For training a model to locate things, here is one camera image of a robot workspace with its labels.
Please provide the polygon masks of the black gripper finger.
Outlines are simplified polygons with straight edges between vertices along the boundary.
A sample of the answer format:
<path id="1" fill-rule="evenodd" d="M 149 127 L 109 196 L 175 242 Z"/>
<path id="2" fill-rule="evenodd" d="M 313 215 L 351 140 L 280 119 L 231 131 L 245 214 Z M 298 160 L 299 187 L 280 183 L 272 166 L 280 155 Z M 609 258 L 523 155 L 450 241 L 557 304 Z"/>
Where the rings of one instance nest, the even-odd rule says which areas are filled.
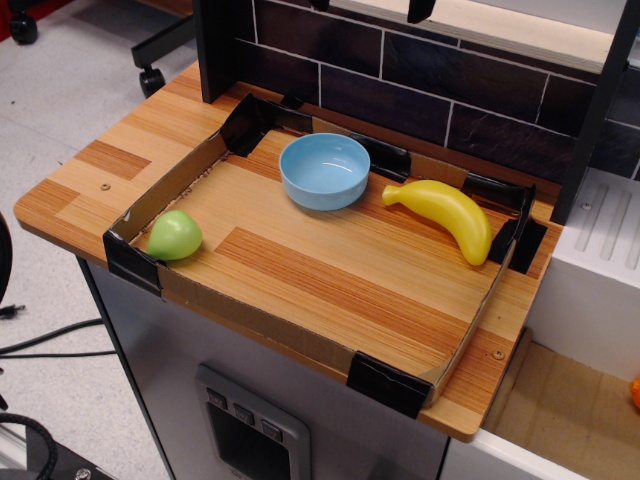
<path id="1" fill-rule="evenodd" d="M 327 11 L 330 6 L 330 0 L 309 0 L 309 4 L 318 11 Z"/>
<path id="2" fill-rule="evenodd" d="M 418 24 L 430 18 L 433 13 L 435 0 L 409 0 L 407 22 Z"/>

